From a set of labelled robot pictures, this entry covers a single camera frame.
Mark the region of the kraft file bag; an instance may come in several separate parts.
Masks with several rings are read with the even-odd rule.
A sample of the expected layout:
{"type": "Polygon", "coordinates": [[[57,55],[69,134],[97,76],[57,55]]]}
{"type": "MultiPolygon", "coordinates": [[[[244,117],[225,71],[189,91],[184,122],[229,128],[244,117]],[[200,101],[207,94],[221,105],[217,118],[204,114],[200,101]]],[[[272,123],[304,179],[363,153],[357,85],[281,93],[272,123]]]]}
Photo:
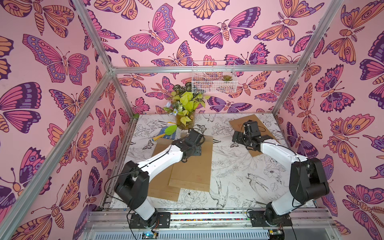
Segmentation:
{"type": "Polygon", "coordinates": [[[262,154],[259,151],[259,146],[256,146],[256,144],[261,143],[262,140],[276,140],[256,115],[231,120],[229,123],[235,131],[232,142],[238,146],[245,147],[252,157],[262,154]]]}
{"type": "MultiPolygon", "coordinates": [[[[153,152],[153,156],[165,150],[166,147],[172,143],[172,140],[169,139],[159,139],[157,140],[156,147],[153,152]]],[[[159,173],[153,180],[149,183],[148,197],[169,200],[177,202],[179,199],[180,188],[169,186],[169,181],[171,178],[171,173],[173,166],[170,166],[159,173]]]]}
{"type": "Polygon", "coordinates": [[[202,192],[210,191],[213,137],[206,136],[200,156],[192,156],[187,162],[173,165],[169,186],[202,192]]]}

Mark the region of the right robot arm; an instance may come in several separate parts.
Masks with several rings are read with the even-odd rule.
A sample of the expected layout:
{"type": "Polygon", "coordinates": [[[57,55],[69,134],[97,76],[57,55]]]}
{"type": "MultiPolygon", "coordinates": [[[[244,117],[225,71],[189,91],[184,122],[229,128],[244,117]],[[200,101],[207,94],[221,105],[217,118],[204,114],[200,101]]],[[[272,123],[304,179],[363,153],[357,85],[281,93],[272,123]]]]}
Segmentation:
{"type": "Polygon", "coordinates": [[[289,191],[266,205],[264,218],[269,226],[281,225],[292,211],[330,192],[319,159],[295,153],[280,145],[273,137],[263,136],[256,121],[245,122],[241,131],[234,132],[232,141],[245,146],[247,150],[268,155],[290,170],[289,191]]]}

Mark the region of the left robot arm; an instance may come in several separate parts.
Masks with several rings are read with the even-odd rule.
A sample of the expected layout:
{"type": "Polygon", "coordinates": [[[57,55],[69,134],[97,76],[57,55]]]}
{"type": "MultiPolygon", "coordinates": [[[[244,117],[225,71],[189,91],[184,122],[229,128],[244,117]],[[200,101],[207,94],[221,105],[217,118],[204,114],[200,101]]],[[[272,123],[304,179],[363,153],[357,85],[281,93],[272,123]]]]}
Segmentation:
{"type": "Polygon", "coordinates": [[[162,152],[139,163],[127,162],[121,173],[116,175],[114,192],[130,210],[140,217],[145,228],[154,227],[158,220],[158,210],[148,200],[149,185],[158,174],[168,167],[187,162],[189,157],[201,154],[205,136],[189,129],[185,137],[172,141],[162,152]]]}

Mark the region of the glass vase with plants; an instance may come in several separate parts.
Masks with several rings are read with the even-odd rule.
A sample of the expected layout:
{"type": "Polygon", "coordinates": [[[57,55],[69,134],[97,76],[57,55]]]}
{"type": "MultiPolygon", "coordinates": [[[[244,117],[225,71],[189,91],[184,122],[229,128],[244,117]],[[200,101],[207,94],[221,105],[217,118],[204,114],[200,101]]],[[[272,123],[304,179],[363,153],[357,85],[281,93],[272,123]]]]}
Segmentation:
{"type": "Polygon", "coordinates": [[[170,102],[164,107],[164,110],[176,117],[176,124],[181,130],[192,129],[195,125],[195,112],[206,106],[206,101],[210,96],[201,92],[193,92],[192,83],[186,83],[184,86],[175,85],[171,92],[170,102]]]}

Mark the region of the green item in basket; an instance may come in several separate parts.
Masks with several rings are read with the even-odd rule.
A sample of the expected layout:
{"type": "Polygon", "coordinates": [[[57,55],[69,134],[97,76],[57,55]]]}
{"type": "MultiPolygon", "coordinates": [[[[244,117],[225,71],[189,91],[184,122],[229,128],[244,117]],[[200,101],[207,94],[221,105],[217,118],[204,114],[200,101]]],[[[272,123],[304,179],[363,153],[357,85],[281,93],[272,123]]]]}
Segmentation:
{"type": "Polygon", "coordinates": [[[230,76],[230,75],[225,75],[222,77],[222,81],[225,81],[225,82],[229,82],[229,81],[232,81],[233,80],[233,77],[230,76]]]}

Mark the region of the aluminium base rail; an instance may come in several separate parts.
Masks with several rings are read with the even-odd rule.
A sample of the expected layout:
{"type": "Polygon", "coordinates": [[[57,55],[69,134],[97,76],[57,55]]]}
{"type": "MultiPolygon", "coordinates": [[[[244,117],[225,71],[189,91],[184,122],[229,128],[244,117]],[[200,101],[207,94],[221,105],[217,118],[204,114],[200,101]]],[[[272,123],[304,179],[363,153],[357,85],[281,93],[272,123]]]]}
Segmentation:
{"type": "Polygon", "coordinates": [[[341,240],[325,209],[304,208],[282,223],[269,226],[263,209],[159,210],[152,228],[139,224],[136,214],[103,211],[90,215],[82,240],[341,240]]]}

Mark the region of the aluminium frame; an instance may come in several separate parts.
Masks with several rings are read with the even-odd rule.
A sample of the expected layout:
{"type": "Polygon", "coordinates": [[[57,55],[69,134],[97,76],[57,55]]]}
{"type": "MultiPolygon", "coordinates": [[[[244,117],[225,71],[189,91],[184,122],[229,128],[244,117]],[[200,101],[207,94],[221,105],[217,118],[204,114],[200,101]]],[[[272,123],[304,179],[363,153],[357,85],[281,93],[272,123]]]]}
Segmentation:
{"type": "MultiPolygon", "coordinates": [[[[80,110],[80,113],[76,116],[74,123],[70,124],[68,130],[64,133],[63,137],[59,140],[59,143],[49,152],[46,157],[45,162],[42,165],[42,168],[35,175],[32,182],[27,186],[25,193],[22,194],[20,198],[16,201],[13,208],[10,210],[9,215],[5,217],[1,223],[1,239],[9,240],[12,235],[15,233],[16,229],[20,225],[21,221],[27,214],[27,211],[30,209],[34,201],[39,195],[41,188],[44,186],[49,176],[53,173],[55,167],[59,163],[60,157],[67,149],[70,141],[74,138],[75,134],[79,131],[80,127],[85,122],[87,116],[89,115],[91,109],[96,105],[98,97],[101,94],[101,91],[105,86],[110,82],[114,82],[117,86],[117,90],[122,98],[123,104],[127,109],[130,108],[127,97],[124,94],[124,91],[121,88],[119,80],[117,79],[117,74],[128,74],[128,73],[192,73],[193,71],[197,72],[223,72],[227,66],[217,65],[217,66],[197,66],[193,67],[136,67],[136,68],[116,68],[114,67],[109,58],[106,56],[106,53],[102,49],[101,42],[98,40],[96,31],[91,23],[91,19],[88,16],[88,13],[85,9],[85,6],[81,1],[74,1],[76,5],[78,14],[82,18],[83,23],[88,28],[88,31],[94,40],[95,47],[100,54],[100,57],[103,60],[103,64],[107,68],[107,73],[103,76],[101,82],[96,86],[95,90],[92,92],[89,100],[86,102],[85,106],[80,110]]],[[[323,17],[319,21],[315,35],[312,37],[307,48],[303,52],[300,61],[296,65],[234,65],[232,66],[233,71],[239,72],[256,72],[256,71],[275,71],[275,70],[288,70],[292,71],[293,74],[289,81],[290,85],[293,85],[293,81],[297,80],[299,74],[304,68],[304,65],[308,62],[309,57],[312,55],[317,44],[320,42],[321,37],[323,37],[326,29],[330,26],[331,21],[337,14],[338,9],[343,4],[343,1],[331,1],[327,10],[325,11],[323,17]]]]}

